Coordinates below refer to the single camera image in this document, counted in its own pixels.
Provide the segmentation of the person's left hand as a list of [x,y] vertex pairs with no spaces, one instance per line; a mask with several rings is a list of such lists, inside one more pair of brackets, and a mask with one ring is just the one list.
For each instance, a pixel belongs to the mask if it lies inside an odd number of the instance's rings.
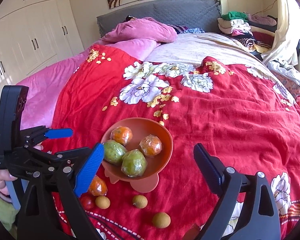
[[11,175],[8,170],[0,170],[0,193],[4,196],[8,196],[9,191],[6,182],[15,180],[17,180],[17,177]]

